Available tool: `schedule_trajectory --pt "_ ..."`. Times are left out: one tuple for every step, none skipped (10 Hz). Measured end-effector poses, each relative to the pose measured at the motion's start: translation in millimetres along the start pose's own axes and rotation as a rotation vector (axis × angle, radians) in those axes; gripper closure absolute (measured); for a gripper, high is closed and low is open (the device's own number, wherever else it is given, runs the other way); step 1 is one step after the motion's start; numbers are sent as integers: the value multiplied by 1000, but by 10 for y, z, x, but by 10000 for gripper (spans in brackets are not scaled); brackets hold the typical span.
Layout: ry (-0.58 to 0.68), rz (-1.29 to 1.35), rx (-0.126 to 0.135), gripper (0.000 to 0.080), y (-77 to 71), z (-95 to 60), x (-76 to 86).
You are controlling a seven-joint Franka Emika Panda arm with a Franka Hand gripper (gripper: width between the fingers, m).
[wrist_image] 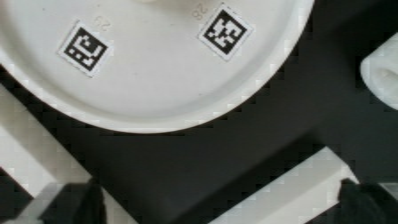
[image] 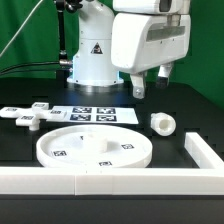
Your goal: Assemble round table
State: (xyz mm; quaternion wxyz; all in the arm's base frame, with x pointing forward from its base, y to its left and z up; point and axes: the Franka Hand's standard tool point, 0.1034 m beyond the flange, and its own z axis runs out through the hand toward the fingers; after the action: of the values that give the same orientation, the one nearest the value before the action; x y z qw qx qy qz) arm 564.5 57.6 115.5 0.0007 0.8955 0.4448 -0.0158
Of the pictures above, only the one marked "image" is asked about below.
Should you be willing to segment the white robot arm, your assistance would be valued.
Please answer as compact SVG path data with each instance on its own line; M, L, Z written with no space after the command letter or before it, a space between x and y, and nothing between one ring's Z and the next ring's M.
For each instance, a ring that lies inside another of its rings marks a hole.
M85 92L106 92L130 75L133 96L145 96L147 71L159 69L156 86L168 86L174 62L186 56L191 0L83 0L79 49L67 82Z

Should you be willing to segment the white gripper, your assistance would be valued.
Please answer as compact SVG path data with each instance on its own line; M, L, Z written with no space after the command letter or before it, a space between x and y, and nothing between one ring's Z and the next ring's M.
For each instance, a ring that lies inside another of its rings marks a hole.
M172 61L187 54L190 26L189 15L182 15L177 26L168 24L168 16L116 15L112 28L111 61L119 71L131 74L135 98L145 97L146 73L142 71L161 65L156 87L165 89L169 85L174 66Z

